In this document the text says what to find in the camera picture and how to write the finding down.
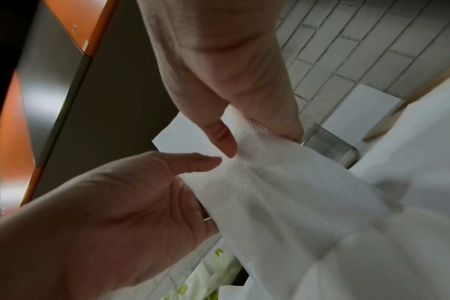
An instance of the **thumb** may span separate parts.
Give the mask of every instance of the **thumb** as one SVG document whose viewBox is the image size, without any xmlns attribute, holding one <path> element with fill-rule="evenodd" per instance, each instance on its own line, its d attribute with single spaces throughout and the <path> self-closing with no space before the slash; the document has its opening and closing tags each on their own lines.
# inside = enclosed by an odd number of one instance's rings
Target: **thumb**
<svg viewBox="0 0 450 300">
<path fill-rule="evenodd" d="M 173 176 L 183 173 L 207 172 L 215 169 L 222 162 L 221 157 L 210 157 L 199 153 L 173 154 L 150 152 L 148 154 L 154 159 L 165 163 Z"/>
</svg>

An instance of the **dark background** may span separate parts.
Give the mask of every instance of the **dark background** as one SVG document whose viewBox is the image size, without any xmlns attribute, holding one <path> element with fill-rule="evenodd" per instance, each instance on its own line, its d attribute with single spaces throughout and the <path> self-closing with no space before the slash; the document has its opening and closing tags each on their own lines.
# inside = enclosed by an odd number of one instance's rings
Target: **dark background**
<svg viewBox="0 0 450 300">
<path fill-rule="evenodd" d="M 0 111 L 38 0 L 0 0 Z"/>
</svg>

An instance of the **paper towel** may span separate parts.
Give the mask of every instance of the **paper towel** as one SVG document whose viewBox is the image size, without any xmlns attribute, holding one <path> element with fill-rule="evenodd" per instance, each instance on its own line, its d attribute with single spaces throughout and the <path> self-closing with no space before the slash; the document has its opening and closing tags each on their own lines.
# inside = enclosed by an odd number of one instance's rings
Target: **paper towel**
<svg viewBox="0 0 450 300">
<path fill-rule="evenodd" d="M 233 159 L 181 113 L 153 142 L 163 152 L 223 157 L 215 170 L 181 177 L 273 299 L 290 299 L 329 249 L 391 212 L 373 187 L 312 149 L 270 134 L 232 107 L 222 120 L 238 143 Z"/>
</svg>

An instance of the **hand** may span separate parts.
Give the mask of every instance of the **hand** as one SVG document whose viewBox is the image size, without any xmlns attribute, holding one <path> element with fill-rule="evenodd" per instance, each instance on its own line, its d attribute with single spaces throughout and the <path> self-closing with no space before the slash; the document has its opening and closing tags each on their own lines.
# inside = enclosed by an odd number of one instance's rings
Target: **hand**
<svg viewBox="0 0 450 300">
<path fill-rule="evenodd" d="M 89 300 L 157 275 L 218 232 L 177 175 L 220 162 L 141 154 L 76 177 L 1 219 L 0 295 Z"/>
<path fill-rule="evenodd" d="M 138 0 L 164 85 L 179 110 L 228 157 L 230 104 L 291 140 L 303 129 L 275 37 L 282 0 Z"/>
</svg>

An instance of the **tissue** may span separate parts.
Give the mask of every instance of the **tissue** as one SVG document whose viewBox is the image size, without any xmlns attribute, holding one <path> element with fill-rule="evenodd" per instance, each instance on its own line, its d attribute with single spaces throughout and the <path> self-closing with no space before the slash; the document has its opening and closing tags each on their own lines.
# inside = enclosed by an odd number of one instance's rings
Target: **tissue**
<svg viewBox="0 0 450 300">
<path fill-rule="evenodd" d="M 344 237 L 392 211 L 376 190 L 310 148 L 270 134 L 228 107 L 238 143 L 229 159 L 179 113 L 153 143 L 162 152 L 223 157 L 181 178 L 271 298 L 291 299 L 313 264 Z"/>
</svg>

